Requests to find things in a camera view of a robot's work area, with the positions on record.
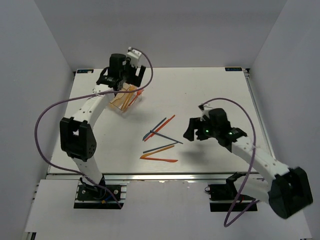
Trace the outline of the clear container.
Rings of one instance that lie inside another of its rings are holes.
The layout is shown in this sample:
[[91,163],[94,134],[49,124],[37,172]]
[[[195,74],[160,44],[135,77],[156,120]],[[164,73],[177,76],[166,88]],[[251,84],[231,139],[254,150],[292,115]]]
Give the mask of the clear container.
[[128,108],[135,103],[135,101],[143,93],[142,90],[138,90],[130,93],[119,93],[115,98],[112,104],[117,107],[120,111],[126,112]]

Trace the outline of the blue plastic knife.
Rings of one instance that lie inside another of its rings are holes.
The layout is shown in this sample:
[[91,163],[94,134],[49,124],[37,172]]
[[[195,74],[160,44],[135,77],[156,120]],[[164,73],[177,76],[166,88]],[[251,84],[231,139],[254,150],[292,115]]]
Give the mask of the blue plastic knife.
[[[151,131],[156,130],[166,119],[167,119],[166,117],[162,119]],[[152,133],[151,131],[149,131],[144,135],[144,137],[142,138],[142,141],[144,141]]]

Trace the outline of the left blue corner sticker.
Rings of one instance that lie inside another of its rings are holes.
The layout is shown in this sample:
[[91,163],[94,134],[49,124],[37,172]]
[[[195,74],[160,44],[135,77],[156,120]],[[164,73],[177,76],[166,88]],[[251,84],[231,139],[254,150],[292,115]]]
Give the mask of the left blue corner sticker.
[[94,72],[94,69],[78,69],[77,74],[91,74]]

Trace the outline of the red plastic fork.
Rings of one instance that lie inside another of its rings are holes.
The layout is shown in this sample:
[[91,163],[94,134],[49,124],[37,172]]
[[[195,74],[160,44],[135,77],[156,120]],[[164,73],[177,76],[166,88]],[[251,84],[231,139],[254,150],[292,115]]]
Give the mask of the red plastic fork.
[[143,89],[137,91],[136,94],[134,95],[133,99],[127,105],[127,107],[130,107],[132,104],[134,104],[134,102],[138,99],[138,97],[142,94],[143,91],[144,91]]

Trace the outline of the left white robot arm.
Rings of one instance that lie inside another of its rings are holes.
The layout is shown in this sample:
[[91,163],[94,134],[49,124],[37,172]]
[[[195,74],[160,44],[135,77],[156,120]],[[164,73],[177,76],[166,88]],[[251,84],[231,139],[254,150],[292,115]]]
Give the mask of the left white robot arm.
[[113,53],[109,66],[105,67],[83,106],[71,117],[64,117],[59,123],[60,145],[63,152],[70,157],[85,177],[89,186],[88,193],[99,200],[105,196],[106,187],[101,184],[103,174],[98,169],[94,158],[97,141],[93,127],[107,104],[123,89],[124,84],[140,87],[146,70],[139,66],[142,53],[129,49],[126,54]]

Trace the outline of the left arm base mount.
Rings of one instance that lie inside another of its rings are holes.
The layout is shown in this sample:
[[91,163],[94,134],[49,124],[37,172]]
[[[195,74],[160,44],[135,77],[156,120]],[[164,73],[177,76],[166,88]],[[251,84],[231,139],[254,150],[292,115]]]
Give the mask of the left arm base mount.
[[[105,184],[121,207],[124,205],[127,193],[126,184]],[[74,209],[97,209],[97,210],[119,210],[120,207],[114,200],[112,195],[95,185],[89,185],[80,178],[75,194],[75,200],[73,204]]]

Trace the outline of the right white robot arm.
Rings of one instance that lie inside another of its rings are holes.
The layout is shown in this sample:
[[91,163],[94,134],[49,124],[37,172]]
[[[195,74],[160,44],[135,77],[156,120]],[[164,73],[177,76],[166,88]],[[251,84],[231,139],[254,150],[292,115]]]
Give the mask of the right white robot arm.
[[243,130],[231,126],[222,108],[203,110],[201,117],[190,118],[183,137],[190,142],[214,138],[263,177],[261,181],[245,174],[233,174],[226,180],[225,192],[229,198],[236,200],[244,193],[267,203],[282,219],[288,219],[313,203],[307,173],[301,167],[289,167],[256,147]]

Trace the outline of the blue corner sticker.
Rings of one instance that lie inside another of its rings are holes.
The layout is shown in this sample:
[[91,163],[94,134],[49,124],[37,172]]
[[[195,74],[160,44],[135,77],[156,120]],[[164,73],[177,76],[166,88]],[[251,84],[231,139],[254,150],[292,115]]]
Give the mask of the blue corner sticker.
[[241,67],[225,67],[226,72],[242,72],[243,69]]
[[94,69],[78,69],[77,74],[91,74],[94,72]]

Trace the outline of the red plastic knife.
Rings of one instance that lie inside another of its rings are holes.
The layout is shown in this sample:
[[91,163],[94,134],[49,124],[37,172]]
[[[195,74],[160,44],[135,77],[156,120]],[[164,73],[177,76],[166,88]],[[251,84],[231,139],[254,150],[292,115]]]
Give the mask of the red plastic knife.
[[161,162],[167,162],[167,163],[178,162],[178,159],[165,159],[165,158],[153,158],[153,157],[141,157],[140,159],[148,160],[148,161],[161,161]]

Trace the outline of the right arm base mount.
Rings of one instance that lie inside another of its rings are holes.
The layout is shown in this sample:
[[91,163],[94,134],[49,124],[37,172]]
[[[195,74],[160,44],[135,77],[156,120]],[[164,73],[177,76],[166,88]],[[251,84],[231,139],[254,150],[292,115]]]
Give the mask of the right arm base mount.
[[[225,180],[225,183],[212,183],[204,188],[209,195],[209,207],[211,213],[227,213],[237,195],[234,181],[244,177],[244,172],[236,172]],[[252,197],[241,194],[235,203],[232,212],[243,211],[253,200]]]

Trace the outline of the orange plastic fork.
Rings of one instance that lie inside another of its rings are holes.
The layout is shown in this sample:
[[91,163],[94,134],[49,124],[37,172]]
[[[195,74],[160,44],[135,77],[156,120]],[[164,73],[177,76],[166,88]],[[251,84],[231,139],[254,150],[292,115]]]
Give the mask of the orange plastic fork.
[[131,98],[132,98],[133,95],[134,95],[133,92],[130,92],[130,93],[126,93],[126,94],[125,94],[125,99],[124,99],[124,102],[123,102],[123,104],[122,104],[122,106],[121,106],[121,110],[122,110],[122,111],[125,111],[125,110],[127,109],[127,107],[128,107],[128,105],[129,105],[130,100],[131,100]]

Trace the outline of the aluminium table rail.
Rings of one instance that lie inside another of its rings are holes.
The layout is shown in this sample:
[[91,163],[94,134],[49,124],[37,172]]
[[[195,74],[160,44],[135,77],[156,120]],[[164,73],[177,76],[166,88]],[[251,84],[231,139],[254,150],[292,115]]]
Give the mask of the aluminium table rail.
[[[201,173],[201,174],[105,174],[107,181],[206,181],[223,180],[230,177],[233,173]],[[250,178],[262,179],[258,173],[251,173]],[[48,174],[46,180],[77,180],[80,176],[76,174]]]

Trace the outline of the right blue corner sticker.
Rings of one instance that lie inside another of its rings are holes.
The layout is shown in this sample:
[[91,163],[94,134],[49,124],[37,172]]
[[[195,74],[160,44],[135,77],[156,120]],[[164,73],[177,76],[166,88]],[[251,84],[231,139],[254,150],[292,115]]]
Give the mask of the right blue corner sticker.
[[241,67],[225,67],[226,72],[242,72],[243,69]]

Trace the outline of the orange plastic knife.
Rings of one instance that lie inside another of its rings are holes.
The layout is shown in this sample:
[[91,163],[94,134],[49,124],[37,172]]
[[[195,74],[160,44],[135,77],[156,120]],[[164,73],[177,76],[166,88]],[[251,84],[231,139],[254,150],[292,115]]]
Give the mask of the orange plastic knife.
[[154,154],[157,154],[157,153],[166,151],[166,150],[171,149],[171,148],[174,148],[174,147],[175,147],[175,146],[172,145],[172,146],[165,147],[165,148],[162,148],[162,149],[158,149],[158,150],[155,150],[155,151],[152,151],[152,152],[149,152],[149,153],[144,153],[140,158],[143,158],[143,157],[151,158],[151,155],[154,155]]

